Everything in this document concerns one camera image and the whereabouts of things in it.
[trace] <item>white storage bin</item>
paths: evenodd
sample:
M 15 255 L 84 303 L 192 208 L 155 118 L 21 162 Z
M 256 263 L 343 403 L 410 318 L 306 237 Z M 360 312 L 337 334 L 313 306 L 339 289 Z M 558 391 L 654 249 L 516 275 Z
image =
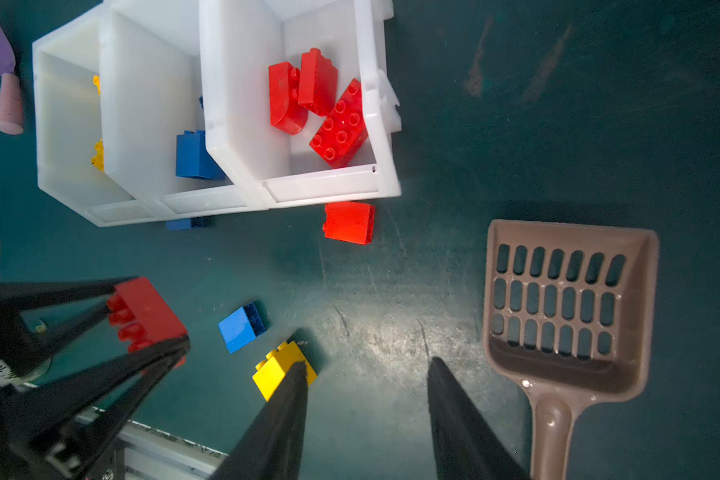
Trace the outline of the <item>white storage bin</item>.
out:
M 161 220 L 255 210 L 229 179 L 176 176 L 204 129 L 197 0 L 111 0 L 99 28 L 104 171 Z
M 141 202 L 91 165 L 102 138 L 97 6 L 32 44 L 38 186 L 98 226 L 154 221 Z
M 393 197 L 400 184 L 391 133 L 401 129 L 386 76 L 384 24 L 391 0 L 200 0 L 206 147 L 261 208 Z M 362 82 L 368 140 L 332 170 L 308 143 L 324 118 L 290 136 L 269 124 L 271 64 L 301 64 L 319 48 L 338 69 L 337 98 Z

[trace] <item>brown plastic scoop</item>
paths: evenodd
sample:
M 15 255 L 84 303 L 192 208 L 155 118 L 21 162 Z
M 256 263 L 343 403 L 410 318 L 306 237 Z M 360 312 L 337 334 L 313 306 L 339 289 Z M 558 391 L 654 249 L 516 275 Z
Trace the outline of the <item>brown plastic scoop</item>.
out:
M 483 346 L 530 400 L 534 480 L 565 478 L 585 408 L 645 388 L 658 260 L 652 230 L 490 224 Z

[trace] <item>red building block with studs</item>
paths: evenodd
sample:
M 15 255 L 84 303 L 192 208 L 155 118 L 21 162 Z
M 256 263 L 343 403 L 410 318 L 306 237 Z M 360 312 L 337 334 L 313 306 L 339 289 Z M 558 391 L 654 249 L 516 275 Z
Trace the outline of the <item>red building block with studs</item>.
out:
M 337 202 L 326 205 L 326 222 L 322 231 L 326 238 L 351 244 L 367 245 L 373 240 L 376 207 L 359 202 Z
M 302 53 L 302 78 L 298 84 L 298 104 L 325 117 L 336 102 L 338 70 L 317 48 Z
M 331 168 L 343 168 L 349 164 L 366 138 L 368 131 L 362 118 L 360 82 L 353 78 L 328 118 L 312 137 L 309 146 Z
M 115 293 L 106 305 L 112 310 L 110 325 L 120 328 L 117 337 L 131 342 L 128 353 L 187 334 L 181 320 L 143 276 L 115 285 Z
M 269 123 L 296 135 L 307 123 L 309 112 L 298 104 L 298 68 L 288 62 L 269 65 Z

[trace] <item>dark green tabletop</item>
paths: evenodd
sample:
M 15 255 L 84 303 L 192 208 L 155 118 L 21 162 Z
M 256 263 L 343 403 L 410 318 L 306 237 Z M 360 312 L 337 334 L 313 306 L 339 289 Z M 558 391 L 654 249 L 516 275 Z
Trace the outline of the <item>dark green tabletop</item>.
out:
M 321 206 L 102 229 L 42 193 L 30 44 L 93 4 L 0 2 L 28 106 L 0 134 L 0 280 L 152 279 L 192 351 L 135 419 L 229 451 L 254 365 L 297 332 L 319 368 L 304 478 L 433 478 L 432 356 L 527 466 L 528 402 L 480 344 L 488 225 L 635 226 L 661 241 L 650 380 L 579 418 L 569 478 L 720 478 L 720 2 L 397 0 L 403 196 L 373 201 L 368 246 L 323 238 Z M 217 323 L 250 300 L 270 330 L 231 355 Z M 103 325 L 45 380 L 124 351 Z

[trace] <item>blue block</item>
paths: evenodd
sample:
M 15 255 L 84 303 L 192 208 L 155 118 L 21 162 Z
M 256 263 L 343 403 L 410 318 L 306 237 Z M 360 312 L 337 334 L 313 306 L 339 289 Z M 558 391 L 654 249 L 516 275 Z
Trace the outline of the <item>blue block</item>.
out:
M 166 228 L 170 231 L 203 228 L 205 225 L 206 218 L 204 216 L 198 216 L 196 218 L 180 218 L 178 220 L 168 220 L 166 222 Z
M 176 176 L 201 180 L 224 180 L 219 165 L 206 150 L 206 132 L 185 131 L 176 136 Z
M 259 312 L 253 303 L 241 306 L 219 322 L 221 336 L 230 353 L 240 350 L 266 331 Z

